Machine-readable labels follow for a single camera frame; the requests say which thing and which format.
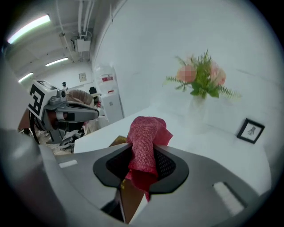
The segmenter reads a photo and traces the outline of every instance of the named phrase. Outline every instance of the red label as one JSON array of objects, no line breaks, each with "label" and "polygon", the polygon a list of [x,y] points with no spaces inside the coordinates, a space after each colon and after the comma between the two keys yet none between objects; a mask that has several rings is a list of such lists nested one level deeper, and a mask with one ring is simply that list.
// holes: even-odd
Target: red label
[{"label": "red label", "polygon": [[103,82],[109,81],[109,80],[113,80],[113,79],[114,79],[114,78],[113,78],[112,76],[102,78]]}]

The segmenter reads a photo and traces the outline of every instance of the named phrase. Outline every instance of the red cloth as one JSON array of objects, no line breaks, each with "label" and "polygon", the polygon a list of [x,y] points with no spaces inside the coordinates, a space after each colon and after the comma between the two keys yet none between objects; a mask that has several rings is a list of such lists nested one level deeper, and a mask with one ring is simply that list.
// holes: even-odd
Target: red cloth
[{"label": "red cloth", "polygon": [[127,179],[145,191],[149,201],[149,187],[158,178],[153,144],[168,145],[173,135],[166,129],[163,119],[157,117],[137,117],[130,126],[127,143],[132,143],[132,159],[128,164]]}]

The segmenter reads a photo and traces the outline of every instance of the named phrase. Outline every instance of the small picture on wall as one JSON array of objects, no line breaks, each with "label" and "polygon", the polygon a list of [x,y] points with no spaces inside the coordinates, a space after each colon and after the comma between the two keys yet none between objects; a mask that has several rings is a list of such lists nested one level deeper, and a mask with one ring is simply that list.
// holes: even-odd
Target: small picture on wall
[{"label": "small picture on wall", "polygon": [[237,138],[255,144],[264,130],[264,125],[246,119]]},{"label": "small picture on wall", "polygon": [[79,79],[80,79],[80,82],[87,81],[86,73],[80,73],[79,74]]}]

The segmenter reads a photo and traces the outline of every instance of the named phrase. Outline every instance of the fluorescent light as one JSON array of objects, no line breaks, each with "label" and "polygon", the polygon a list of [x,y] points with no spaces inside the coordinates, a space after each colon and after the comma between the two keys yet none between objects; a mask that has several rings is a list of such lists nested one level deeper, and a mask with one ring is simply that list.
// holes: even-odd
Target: fluorescent light
[{"label": "fluorescent light", "polygon": [[25,78],[28,78],[29,76],[33,75],[33,73],[29,73],[28,75],[24,76],[19,80],[19,82],[23,81]]},{"label": "fluorescent light", "polygon": [[56,63],[58,63],[58,62],[62,62],[62,61],[66,61],[66,60],[68,60],[68,58],[59,59],[59,60],[57,60],[57,61],[55,61],[55,62],[51,62],[51,63],[49,63],[49,64],[47,64],[47,65],[45,65],[45,66],[51,66],[51,65],[56,64]]},{"label": "fluorescent light", "polygon": [[31,23],[28,23],[26,26],[22,27],[19,31],[17,31],[15,34],[13,34],[9,39],[8,39],[8,43],[13,43],[16,39],[18,39],[20,36],[22,36],[23,34],[25,34],[26,32],[28,32],[29,30],[42,25],[46,22],[50,21],[49,16],[45,15],[42,16],[34,21],[32,21]]}]

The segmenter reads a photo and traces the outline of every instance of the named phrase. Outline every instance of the wall sign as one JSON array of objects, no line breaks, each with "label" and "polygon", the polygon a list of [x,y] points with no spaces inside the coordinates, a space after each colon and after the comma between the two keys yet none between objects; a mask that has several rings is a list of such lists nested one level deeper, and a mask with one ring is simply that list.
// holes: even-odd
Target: wall sign
[{"label": "wall sign", "polygon": [[87,81],[86,73],[80,73],[79,74],[79,79],[80,79],[80,82]]}]

